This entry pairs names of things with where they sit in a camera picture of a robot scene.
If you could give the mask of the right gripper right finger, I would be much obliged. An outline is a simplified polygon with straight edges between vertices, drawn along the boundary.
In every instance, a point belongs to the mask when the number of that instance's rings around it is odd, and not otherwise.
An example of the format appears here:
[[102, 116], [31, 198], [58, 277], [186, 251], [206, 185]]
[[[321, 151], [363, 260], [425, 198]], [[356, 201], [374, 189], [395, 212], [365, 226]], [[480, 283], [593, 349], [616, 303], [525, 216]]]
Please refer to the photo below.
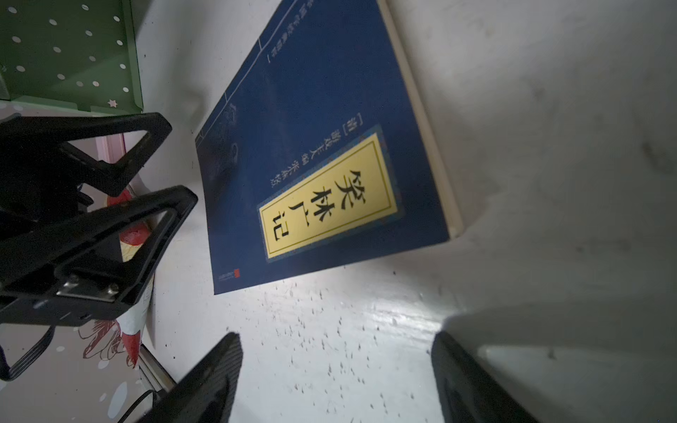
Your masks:
[[435, 335], [431, 362], [446, 422], [536, 421], [446, 331]]

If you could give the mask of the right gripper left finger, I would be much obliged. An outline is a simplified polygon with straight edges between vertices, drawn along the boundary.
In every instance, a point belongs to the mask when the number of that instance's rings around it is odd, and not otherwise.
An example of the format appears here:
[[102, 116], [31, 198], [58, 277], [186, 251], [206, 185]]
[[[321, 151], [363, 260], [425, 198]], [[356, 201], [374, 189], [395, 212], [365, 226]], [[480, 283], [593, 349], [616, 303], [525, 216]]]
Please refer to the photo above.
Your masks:
[[243, 366], [240, 335], [227, 334], [142, 422], [229, 421]]

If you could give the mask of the pink rectangular case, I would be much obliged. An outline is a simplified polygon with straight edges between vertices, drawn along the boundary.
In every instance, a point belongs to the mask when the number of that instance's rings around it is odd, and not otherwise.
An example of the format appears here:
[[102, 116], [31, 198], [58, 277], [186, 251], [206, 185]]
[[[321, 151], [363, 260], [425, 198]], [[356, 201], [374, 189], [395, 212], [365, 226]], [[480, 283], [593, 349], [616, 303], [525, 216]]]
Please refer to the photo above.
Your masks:
[[129, 153], [134, 146], [146, 135], [145, 131], [125, 132], [122, 134], [96, 137], [98, 160], [107, 163], [116, 163]]

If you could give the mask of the green wooden two-tier shelf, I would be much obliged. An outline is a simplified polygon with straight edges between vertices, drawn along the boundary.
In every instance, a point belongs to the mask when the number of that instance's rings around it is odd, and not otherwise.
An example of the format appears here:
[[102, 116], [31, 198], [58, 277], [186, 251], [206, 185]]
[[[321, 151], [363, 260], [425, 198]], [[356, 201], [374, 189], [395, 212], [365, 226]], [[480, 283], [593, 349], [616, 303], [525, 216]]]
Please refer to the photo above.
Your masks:
[[143, 111], [129, 1], [3, 1], [1, 99], [96, 115]]

